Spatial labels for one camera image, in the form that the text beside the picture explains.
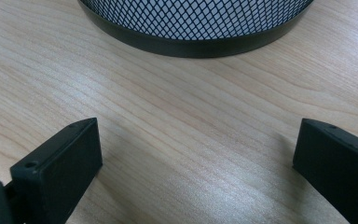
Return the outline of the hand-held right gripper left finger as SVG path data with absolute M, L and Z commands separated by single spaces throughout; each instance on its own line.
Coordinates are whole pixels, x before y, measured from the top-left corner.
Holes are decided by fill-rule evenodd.
M 103 166 L 96 118 L 72 123 L 10 168 L 26 224 L 64 224 Z

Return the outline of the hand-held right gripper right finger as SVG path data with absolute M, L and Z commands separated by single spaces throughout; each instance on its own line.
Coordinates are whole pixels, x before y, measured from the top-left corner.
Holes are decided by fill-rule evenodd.
M 351 224 L 358 224 L 358 137 L 314 119 L 301 121 L 293 167 Z

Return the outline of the black mesh trash bin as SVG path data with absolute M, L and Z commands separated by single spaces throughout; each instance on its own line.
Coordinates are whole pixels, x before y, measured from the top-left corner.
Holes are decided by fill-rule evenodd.
M 77 0 L 90 20 L 137 49 L 181 58 L 236 55 L 290 32 L 313 0 Z

